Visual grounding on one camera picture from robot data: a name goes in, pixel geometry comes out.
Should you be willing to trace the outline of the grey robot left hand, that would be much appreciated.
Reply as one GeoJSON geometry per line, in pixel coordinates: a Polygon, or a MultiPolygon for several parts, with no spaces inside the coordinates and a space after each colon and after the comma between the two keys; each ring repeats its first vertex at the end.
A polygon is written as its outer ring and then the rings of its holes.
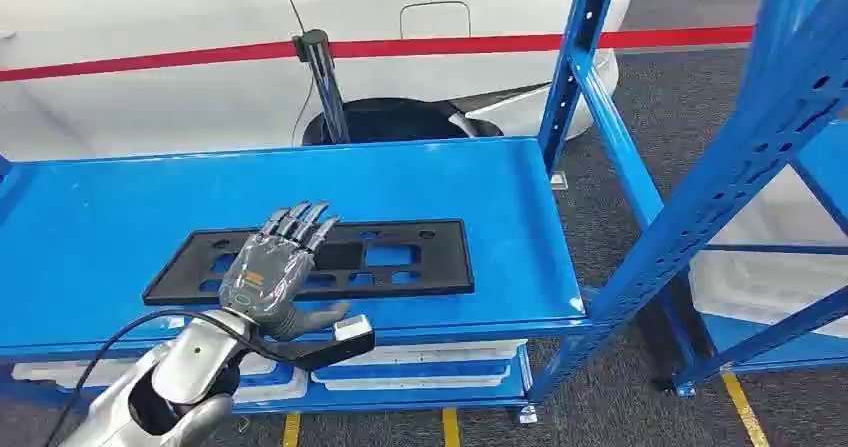
{"type": "Polygon", "coordinates": [[[245,241],[224,275],[219,303],[253,324],[263,336],[278,341],[330,328],[343,320],[349,305],[303,311],[294,304],[315,266],[315,255],[337,216],[320,217],[326,202],[308,201],[275,211],[245,241]]]}

